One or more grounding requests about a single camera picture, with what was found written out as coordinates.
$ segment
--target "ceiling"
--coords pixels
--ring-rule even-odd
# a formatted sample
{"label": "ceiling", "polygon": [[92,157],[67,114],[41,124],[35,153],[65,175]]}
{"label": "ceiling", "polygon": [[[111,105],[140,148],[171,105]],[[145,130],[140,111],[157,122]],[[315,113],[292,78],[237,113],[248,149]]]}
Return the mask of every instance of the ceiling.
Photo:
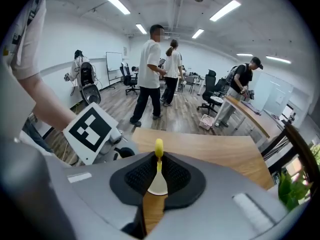
{"label": "ceiling", "polygon": [[[79,17],[98,19],[129,36],[141,35],[136,23],[146,30],[161,24],[171,37],[201,43],[235,58],[236,53],[250,53],[301,64],[310,59],[313,49],[308,29],[286,0],[237,0],[241,6],[216,22],[209,18],[231,0],[120,1],[131,14],[122,14],[107,0],[47,0],[47,4],[63,4]],[[199,28],[204,33],[191,39]]]}

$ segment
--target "black t-shirt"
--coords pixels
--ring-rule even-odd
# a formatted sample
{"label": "black t-shirt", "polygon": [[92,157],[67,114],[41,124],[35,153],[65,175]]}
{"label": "black t-shirt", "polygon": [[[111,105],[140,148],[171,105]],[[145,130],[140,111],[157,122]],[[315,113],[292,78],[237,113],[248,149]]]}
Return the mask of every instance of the black t-shirt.
{"label": "black t-shirt", "polygon": [[[239,74],[239,81],[242,84],[242,86],[247,86],[249,81],[252,81],[252,76],[253,76],[253,72],[249,69],[249,64],[246,63],[245,64],[246,67],[244,65],[240,65],[238,66],[234,76],[236,76],[236,74]],[[235,82],[235,77],[233,77],[231,83],[230,83],[230,87],[233,88],[238,94],[240,93],[240,88],[237,85],[237,83]]]}

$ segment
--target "ponytail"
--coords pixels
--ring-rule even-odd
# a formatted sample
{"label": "ponytail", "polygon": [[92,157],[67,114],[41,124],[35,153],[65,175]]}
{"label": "ponytail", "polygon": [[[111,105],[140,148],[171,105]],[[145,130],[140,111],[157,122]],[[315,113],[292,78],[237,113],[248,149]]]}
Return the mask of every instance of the ponytail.
{"label": "ponytail", "polygon": [[170,46],[170,47],[169,47],[169,49],[168,49],[168,50],[166,50],[165,55],[167,55],[167,56],[171,56],[171,55],[172,55],[173,50],[174,50],[174,48],[173,48],[172,46]]}
{"label": "ponytail", "polygon": [[165,52],[165,55],[171,56],[174,49],[178,47],[178,41],[173,39],[170,43],[169,49]]}

